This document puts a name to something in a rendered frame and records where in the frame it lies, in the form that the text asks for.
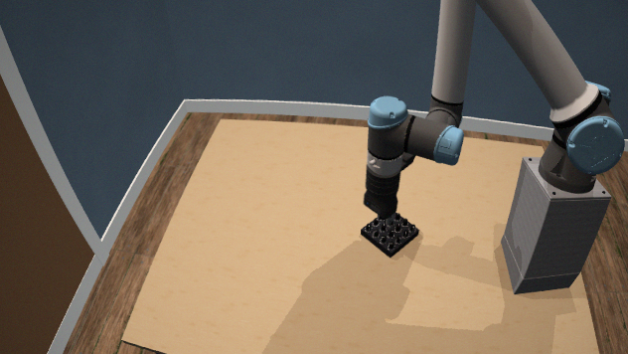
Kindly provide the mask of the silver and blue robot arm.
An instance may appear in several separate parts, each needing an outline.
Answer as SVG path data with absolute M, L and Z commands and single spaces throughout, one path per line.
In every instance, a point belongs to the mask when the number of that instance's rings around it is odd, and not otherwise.
M 441 0 L 429 113 L 426 119 L 408 114 L 406 104 L 393 96 L 375 99 L 368 119 L 369 153 L 385 161 L 406 152 L 436 163 L 457 164 L 464 137 L 459 125 L 475 1 L 551 106 L 554 130 L 540 161 L 541 176 L 565 192 L 590 192 L 595 174 L 610 170 L 620 160 L 623 130 L 609 108 L 610 89 L 584 80 L 532 0 Z

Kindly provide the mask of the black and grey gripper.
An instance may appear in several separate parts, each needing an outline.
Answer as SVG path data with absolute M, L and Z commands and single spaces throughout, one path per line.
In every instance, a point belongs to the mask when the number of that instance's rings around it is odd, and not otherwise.
M 377 219 L 386 219 L 385 225 L 393 220 L 397 209 L 400 172 L 413 163 L 414 158 L 415 155 L 404 152 L 398 159 L 384 161 L 372 156 L 368 150 L 366 189 L 371 195 L 365 192 L 364 205 L 378 214 Z

